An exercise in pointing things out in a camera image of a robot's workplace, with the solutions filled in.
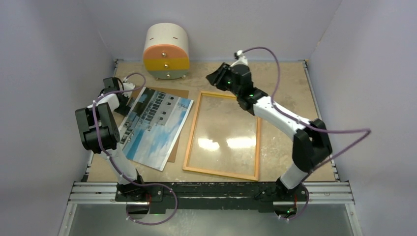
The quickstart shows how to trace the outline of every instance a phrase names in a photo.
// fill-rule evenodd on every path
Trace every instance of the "white wall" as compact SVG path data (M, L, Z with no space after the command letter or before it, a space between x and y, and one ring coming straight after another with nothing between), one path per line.
M416 12L415 0L344 0L309 64L328 128L373 131L336 160L366 236L417 235Z
M57 235L88 160L74 112L112 75L80 0L0 3L1 235Z
M341 0L85 0L111 54L142 59L148 28L176 23L188 33L191 59L233 58L266 46L280 59L311 56ZM252 59L271 57L251 53Z

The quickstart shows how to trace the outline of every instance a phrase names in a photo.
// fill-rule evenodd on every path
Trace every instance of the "beige tabletop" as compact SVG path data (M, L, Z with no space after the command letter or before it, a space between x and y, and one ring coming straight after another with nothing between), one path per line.
M121 62L118 65L116 77L124 78L132 72L141 72L147 77L146 86L188 90L188 98L196 101L201 90L222 92L211 86L206 80L206 75L215 71L220 64L220 62L192 62L190 71L185 79L156 80L146 72L142 63ZM252 72L254 85L268 94L272 94L277 77L275 63L252 62L249 66ZM317 113L303 64L301 62L281 63L281 75L280 89L275 97L275 101L302 117L310 120L316 119ZM129 81L140 85L142 83L142 78L140 76L132 76ZM179 136L179 146L174 163L168 162L165 169L161 172L132 162L145 181L243 181L230 177L211 176L182 170L195 107L194 104ZM213 109L209 105L200 107L201 114L207 113L208 110L211 117L222 119L224 116L224 109ZM119 114L114 115L117 124L120 124L123 117ZM246 114L245 112L242 112L241 117L244 117L242 118L241 123L247 123L248 119L251 119L251 115L249 113ZM236 116L234 130L236 130L236 127L239 127L238 124L239 117ZM292 141L283 132L269 124L267 121L262 121L259 181L275 181L288 169L292 163L292 147ZM213 165L213 163L204 163L205 161L209 160L205 160L204 158L193 160L194 165L197 166ZM235 172L238 171L236 170L236 165L233 164L231 160L230 163L230 170ZM226 164L221 165L221 168L222 171L228 170ZM117 179L108 163L100 156L95 155L91 164L88 181L114 182L117 181ZM335 181L331 165L324 165L313 173L307 181Z

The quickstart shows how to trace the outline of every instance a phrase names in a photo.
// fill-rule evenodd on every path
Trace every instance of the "yellow drawer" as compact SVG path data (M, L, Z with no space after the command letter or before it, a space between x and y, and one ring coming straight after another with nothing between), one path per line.
M187 70L190 67L188 58L145 59L144 64L146 70Z

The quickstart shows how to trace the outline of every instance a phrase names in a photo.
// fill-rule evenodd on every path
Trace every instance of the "black clamp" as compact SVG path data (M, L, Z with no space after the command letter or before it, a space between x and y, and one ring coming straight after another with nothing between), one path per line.
M325 123L316 119L310 125L326 129ZM332 153L330 139L327 133L317 132L306 127L294 135L293 161L303 172L309 173Z
M268 96L266 92L253 87L252 75L247 65L238 64L230 67L224 62L206 78L216 88L232 92L236 96L240 107L253 116L255 115L253 104L261 97Z
M100 125L100 137L104 149L116 149L120 141L119 129L112 115L108 103L98 104L95 107L98 122ZM92 108L81 108L75 111L78 130L80 132L81 143L86 150L94 153L101 153L98 144L97 131L94 126Z

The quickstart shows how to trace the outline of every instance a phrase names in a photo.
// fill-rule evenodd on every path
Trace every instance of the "round storage container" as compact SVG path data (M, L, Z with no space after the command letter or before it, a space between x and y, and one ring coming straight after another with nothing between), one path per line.
M153 25L146 34L143 62L158 79L177 79L190 67L188 36L183 28L171 23Z

